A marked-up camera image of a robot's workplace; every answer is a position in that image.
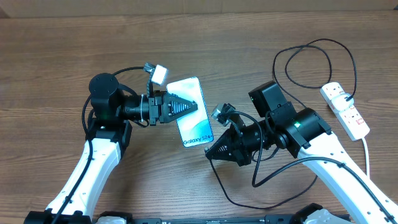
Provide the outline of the Samsung Galaxy smartphone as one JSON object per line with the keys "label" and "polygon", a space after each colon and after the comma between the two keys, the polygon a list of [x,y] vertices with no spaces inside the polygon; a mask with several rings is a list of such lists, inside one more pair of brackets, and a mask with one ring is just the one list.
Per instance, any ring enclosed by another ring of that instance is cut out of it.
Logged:
{"label": "Samsung Galaxy smartphone", "polygon": [[197,109],[177,119],[177,126],[184,147],[193,147],[214,140],[206,103],[197,77],[190,77],[167,84],[166,90],[180,98],[197,104]]}

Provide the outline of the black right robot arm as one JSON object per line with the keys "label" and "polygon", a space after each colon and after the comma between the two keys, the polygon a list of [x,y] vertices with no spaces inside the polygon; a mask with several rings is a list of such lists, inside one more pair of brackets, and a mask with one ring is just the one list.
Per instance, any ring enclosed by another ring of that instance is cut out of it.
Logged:
{"label": "black right robot arm", "polygon": [[294,161],[275,170],[262,180],[252,178],[260,187],[283,171],[303,164],[307,166],[345,207],[356,223],[397,223],[397,204],[391,201],[359,168],[344,150],[328,123],[313,109],[295,111],[276,82],[267,82],[249,92],[262,121],[250,126],[245,113],[230,104],[219,104],[212,117],[228,129],[205,156],[210,161],[231,161],[239,166],[252,162],[275,145],[286,149]]}

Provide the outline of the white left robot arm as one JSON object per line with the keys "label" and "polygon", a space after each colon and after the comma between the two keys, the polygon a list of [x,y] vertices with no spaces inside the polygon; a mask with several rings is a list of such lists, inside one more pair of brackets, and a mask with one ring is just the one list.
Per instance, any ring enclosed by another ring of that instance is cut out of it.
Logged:
{"label": "white left robot arm", "polygon": [[25,223],[92,223],[103,187],[129,145],[131,124],[170,123],[199,106],[167,91],[139,96],[110,73],[93,77],[89,91],[86,102],[93,109],[81,116],[86,134],[81,158],[56,198],[43,212],[29,212]]}

